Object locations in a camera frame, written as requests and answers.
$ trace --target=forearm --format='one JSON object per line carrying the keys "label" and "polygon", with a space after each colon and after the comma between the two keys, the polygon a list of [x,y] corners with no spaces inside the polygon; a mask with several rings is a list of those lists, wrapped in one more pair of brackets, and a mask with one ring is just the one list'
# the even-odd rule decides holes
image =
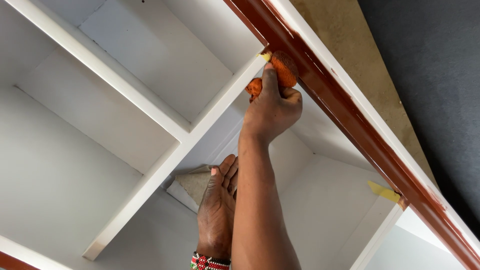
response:
{"label": "forearm", "polygon": [[268,142],[242,131],[235,210],[234,269],[300,269],[287,235]]}

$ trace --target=glossy brown surface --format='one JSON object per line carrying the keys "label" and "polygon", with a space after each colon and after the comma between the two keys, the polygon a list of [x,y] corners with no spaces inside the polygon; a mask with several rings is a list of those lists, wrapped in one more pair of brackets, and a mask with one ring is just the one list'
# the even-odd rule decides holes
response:
{"label": "glossy brown surface", "polygon": [[38,268],[28,265],[2,252],[0,252],[0,268],[5,270],[38,270]]}
{"label": "glossy brown surface", "polygon": [[350,139],[391,187],[401,193],[420,218],[462,264],[480,269],[480,258],[450,220],[437,196],[425,188],[353,103],[275,8],[262,0],[224,0],[270,51],[289,54],[299,69],[300,85]]}

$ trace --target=fingernail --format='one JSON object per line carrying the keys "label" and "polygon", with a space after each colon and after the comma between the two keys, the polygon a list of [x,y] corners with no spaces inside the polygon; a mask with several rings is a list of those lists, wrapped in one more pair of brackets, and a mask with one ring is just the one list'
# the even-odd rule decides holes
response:
{"label": "fingernail", "polygon": [[273,69],[273,64],[268,62],[266,65],[265,65],[265,69]]}

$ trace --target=beaded bracelet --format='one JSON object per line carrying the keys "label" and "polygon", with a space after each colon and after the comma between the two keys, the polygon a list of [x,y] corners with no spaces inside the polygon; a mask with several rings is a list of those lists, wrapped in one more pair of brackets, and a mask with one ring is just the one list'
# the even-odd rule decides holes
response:
{"label": "beaded bracelet", "polygon": [[215,259],[194,252],[190,268],[194,270],[229,270],[230,263],[230,260]]}

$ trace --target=paint sponge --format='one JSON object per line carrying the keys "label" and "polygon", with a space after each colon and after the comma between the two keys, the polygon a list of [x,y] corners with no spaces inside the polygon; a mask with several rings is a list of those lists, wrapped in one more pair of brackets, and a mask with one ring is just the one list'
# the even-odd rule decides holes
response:
{"label": "paint sponge", "polygon": [[[288,54],[278,50],[272,54],[270,62],[276,69],[278,86],[293,87],[297,84],[299,71],[295,65],[295,62]],[[251,95],[251,103],[260,95],[260,92],[262,91],[262,78],[253,79],[247,85],[247,87],[245,87],[245,90]]]}

